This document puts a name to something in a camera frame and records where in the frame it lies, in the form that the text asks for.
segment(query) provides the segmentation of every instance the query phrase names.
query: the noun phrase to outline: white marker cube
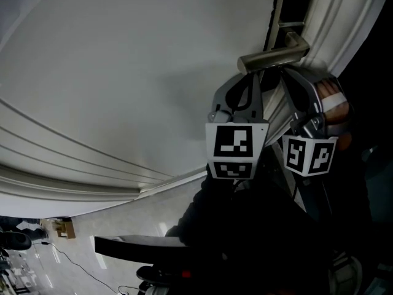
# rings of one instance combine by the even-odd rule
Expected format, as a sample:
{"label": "white marker cube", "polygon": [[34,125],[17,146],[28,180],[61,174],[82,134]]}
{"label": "white marker cube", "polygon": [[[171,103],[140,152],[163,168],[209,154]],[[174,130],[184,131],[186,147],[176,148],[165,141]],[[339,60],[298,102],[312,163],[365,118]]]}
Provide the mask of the white marker cube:
{"label": "white marker cube", "polygon": [[208,163],[213,178],[252,179],[269,124],[206,124]]}
{"label": "white marker cube", "polygon": [[284,165],[304,177],[326,174],[330,170],[337,137],[309,139],[284,135]]}

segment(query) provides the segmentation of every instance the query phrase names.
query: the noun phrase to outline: white strap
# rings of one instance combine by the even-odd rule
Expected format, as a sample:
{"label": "white strap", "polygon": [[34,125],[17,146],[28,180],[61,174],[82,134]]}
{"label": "white strap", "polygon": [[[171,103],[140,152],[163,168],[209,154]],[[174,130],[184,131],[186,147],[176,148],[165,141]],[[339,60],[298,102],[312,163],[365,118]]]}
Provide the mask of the white strap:
{"label": "white strap", "polygon": [[333,94],[329,97],[324,98],[321,103],[322,103],[322,108],[324,110],[324,112],[327,112],[331,109],[333,109],[334,107],[344,103],[346,101],[346,98],[344,96],[344,94],[340,93],[336,93]]}

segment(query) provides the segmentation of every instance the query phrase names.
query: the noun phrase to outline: person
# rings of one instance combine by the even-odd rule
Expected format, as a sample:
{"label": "person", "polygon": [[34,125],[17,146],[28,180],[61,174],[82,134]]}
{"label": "person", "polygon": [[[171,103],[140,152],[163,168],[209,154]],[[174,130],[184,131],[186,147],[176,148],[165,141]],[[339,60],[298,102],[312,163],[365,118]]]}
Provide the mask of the person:
{"label": "person", "polygon": [[[316,87],[321,99],[339,91],[331,80]],[[348,117],[348,102],[325,113],[328,124]],[[222,250],[227,269],[215,277],[219,293],[355,294],[360,282],[360,291],[370,283],[375,265],[372,219],[360,151],[350,133],[339,137],[330,171],[322,175],[332,211],[328,222],[311,219],[272,182],[263,165],[248,189],[240,191],[233,180],[213,179],[207,170],[201,190],[167,236]],[[311,179],[317,183],[321,177]],[[347,261],[361,263],[353,266],[355,282],[344,291],[335,284],[332,270],[341,251]],[[195,293],[217,292],[206,285]]]}
{"label": "person", "polygon": [[26,234],[32,241],[38,239],[46,239],[48,235],[43,229],[19,229],[17,226],[23,221],[29,224],[40,224],[40,219],[24,219],[24,218],[13,218],[10,216],[0,216],[0,229],[3,232],[19,232]]}

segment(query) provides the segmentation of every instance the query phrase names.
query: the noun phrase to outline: door handle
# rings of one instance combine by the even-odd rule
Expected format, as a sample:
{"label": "door handle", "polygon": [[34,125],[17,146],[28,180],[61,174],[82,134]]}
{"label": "door handle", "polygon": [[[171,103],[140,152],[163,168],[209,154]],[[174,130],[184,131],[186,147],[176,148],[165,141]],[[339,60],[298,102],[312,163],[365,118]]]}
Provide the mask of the door handle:
{"label": "door handle", "polygon": [[284,29],[286,30],[284,40],[286,47],[239,57],[239,71],[246,75],[262,69],[300,61],[308,53],[309,45],[292,29]]}

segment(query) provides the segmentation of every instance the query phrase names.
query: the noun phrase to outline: floor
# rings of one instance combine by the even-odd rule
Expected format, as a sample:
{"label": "floor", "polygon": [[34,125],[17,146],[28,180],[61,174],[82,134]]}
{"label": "floor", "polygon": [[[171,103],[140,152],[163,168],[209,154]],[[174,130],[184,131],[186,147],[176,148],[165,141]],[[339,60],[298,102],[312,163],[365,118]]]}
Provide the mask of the floor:
{"label": "floor", "polygon": [[[77,216],[72,219],[76,239],[58,238],[49,230],[49,242],[65,252],[87,272],[108,284],[116,293],[118,286],[138,287],[140,280],[135,273],[142,264],[114,259],[96,254],[91,238],[97,236],[141,234],[164,236],[177,224],[177,220],[200,190],[201,180],[136,200],[114,208]],[[22,223],[21,226],[34,226]],[[17,269],[16,278],[26,279],[43,295],[91,295],[113,294],[106,286],[89,277],[83,270],[71,264],[51,245],[34,245],[22,253],[13,252],[11,260]],[[130,295],[135,289],[122,288]]]}

